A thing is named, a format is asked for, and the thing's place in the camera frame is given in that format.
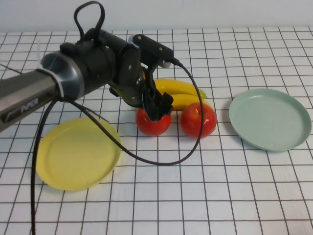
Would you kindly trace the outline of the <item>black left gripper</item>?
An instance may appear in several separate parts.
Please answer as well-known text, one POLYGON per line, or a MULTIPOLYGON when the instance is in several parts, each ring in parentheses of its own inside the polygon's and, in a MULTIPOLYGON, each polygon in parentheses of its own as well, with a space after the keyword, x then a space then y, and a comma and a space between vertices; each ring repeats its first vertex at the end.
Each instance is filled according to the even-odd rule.
POLYGON ((137 70, 134 73, 113 71, 110 76, 111 93, 131 107, 144 108, 151 121, 162 118, 158 110, 160 107, 165 115, 170 115, 173 111, 174 98, 166 92, 160 94, 147 70, 137 70))

